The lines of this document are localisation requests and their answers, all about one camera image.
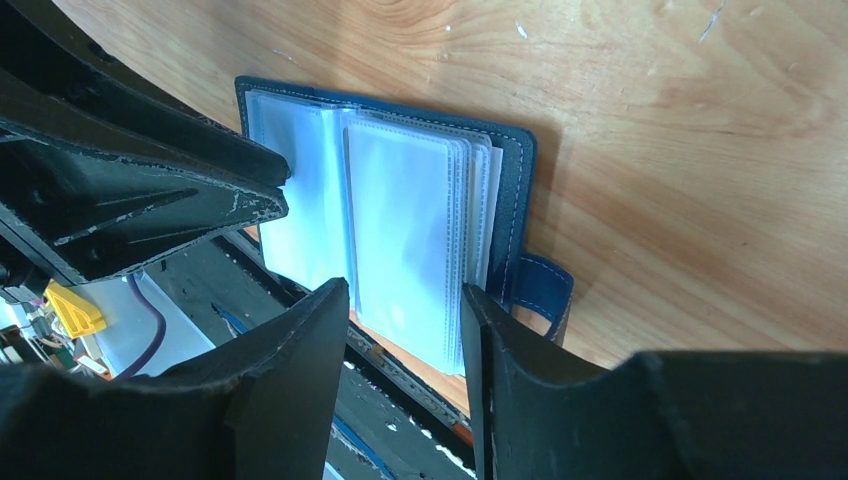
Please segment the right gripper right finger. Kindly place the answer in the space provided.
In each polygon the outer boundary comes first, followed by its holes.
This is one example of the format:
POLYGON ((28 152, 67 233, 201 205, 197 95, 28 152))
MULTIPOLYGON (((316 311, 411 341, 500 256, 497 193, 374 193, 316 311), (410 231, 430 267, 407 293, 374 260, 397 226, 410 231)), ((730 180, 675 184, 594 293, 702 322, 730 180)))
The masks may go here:
POLYGON ((843 479, 847 357, 646 351, 604 369, 462 293, 481 479, 843 479))

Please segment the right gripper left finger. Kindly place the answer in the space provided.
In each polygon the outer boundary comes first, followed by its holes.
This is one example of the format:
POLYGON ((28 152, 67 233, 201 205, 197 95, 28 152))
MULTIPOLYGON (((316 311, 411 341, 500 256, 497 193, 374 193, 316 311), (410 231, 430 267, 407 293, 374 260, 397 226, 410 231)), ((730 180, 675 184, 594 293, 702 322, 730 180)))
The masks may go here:
POLYGON ((5 479, 319 479, 349 315, 333 278, 278 317, 150 377, 1 370, 5 479))

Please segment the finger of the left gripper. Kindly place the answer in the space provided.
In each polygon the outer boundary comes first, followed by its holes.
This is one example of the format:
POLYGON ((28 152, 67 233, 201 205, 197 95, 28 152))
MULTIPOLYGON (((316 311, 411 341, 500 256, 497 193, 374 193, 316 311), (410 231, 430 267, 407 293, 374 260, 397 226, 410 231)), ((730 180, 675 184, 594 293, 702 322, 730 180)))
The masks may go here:
POLYGON ((1 283, 120 277, 288 207, 279 154, 108 54, 51 1, 1 5, 1 283))

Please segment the blue leather card holder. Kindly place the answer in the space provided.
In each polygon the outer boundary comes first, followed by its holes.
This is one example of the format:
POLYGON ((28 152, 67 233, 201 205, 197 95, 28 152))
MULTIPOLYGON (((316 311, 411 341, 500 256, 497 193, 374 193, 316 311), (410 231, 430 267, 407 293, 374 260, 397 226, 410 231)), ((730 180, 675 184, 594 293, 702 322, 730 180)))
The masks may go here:
POLYGON ((257 77, 235 88, 244 133, 291 172, 288 214, 259 227, 269 270, 310 290, 346 279, 362 325, 447 375, 465 371, 467 284, 562 338, 573 278, 523 248, 531 131, 257 77))

